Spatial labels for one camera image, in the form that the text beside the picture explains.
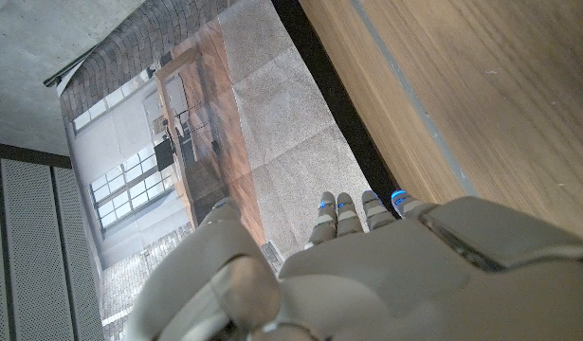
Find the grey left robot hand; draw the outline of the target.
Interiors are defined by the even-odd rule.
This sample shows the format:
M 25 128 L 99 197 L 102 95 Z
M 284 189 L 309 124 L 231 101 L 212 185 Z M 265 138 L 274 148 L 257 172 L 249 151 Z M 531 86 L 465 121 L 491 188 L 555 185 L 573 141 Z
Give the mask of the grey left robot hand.
M 583 340 L 583 239 L 466 196 L 321 196 L 273 270 L 229 199 L 156 267 L 131 340 Z

